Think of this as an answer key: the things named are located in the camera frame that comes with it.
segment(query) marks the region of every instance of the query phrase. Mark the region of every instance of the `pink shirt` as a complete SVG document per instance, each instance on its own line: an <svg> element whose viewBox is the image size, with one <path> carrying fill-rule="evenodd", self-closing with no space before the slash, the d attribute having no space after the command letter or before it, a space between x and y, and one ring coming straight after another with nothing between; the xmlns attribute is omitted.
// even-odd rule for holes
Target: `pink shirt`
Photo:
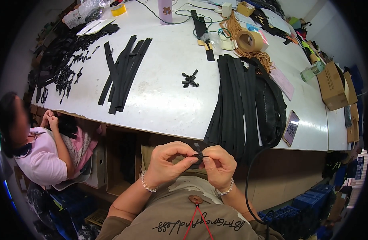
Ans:
<svg viewBox="0 0 368 240"><path fill-rule="evenodd" d="M30 133L35 139L13 151L23 173L40 186L55 185L67 180L66 164L58 158L53 133L43 127L33 127Z"/></svg>

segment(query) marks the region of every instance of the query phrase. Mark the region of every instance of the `pink paper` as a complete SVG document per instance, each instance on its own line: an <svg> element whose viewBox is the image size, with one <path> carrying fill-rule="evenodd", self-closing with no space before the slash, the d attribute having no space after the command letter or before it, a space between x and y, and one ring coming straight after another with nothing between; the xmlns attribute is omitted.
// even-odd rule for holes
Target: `pink paper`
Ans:
<svg viewBox="0 0 368 240"><path fill-rule="evenodd" d="M275 62L272 62L272 66L274 66L276 69L271 70L270 75L279 88L283 91L283 93L287 96L287 98L291 101L295 91L294 86L286 78L283 72L276 67Z"/></svg>

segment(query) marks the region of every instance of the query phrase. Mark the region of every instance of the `black hair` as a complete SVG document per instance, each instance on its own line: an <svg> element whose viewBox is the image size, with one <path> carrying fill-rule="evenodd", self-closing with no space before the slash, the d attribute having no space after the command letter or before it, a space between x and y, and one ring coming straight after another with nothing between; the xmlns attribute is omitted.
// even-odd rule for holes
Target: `black hair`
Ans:
<svg viewBox="0 0 368 240"><path fill-rule="evenodd" d="M9 134L10 128L16 120L16 108L14 100L17 93L8 92L0 100L0 132L1 132L1 150L5 156L13 157L12 154L12 140Z"/></svg>

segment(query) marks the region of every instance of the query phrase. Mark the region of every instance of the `qr code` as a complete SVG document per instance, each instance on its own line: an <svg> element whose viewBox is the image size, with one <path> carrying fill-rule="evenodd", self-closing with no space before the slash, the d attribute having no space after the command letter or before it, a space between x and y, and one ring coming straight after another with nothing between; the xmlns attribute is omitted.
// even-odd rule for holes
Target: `qr code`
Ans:
<svg viewBox="0 0 368 240"><path fill-rule="evenodd" d="M296 133L297 125L290 124L287 128L287 133L294 138Z"/></svg>

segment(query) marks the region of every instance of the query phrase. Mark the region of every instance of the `brown t-shirt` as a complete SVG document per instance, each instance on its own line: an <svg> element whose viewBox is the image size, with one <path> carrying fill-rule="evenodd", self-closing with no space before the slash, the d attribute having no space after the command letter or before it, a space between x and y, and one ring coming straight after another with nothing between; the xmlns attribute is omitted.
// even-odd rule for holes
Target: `brown t-shirt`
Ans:
<svg viewBox="0 0 368 240"><path fill-rule="evenodd" d="M265 239L265 225L257 221L248 222L234 208L222 204L208 181L187 176L161 186L133 222L108 217L96 240L182 240L196 209L195 204L189 201L189 195L203 199L199 208L213 239ZM284 240L272 229L269 234L270 240ZM199 211L196 212L186 239L211 239Z"/></svg>

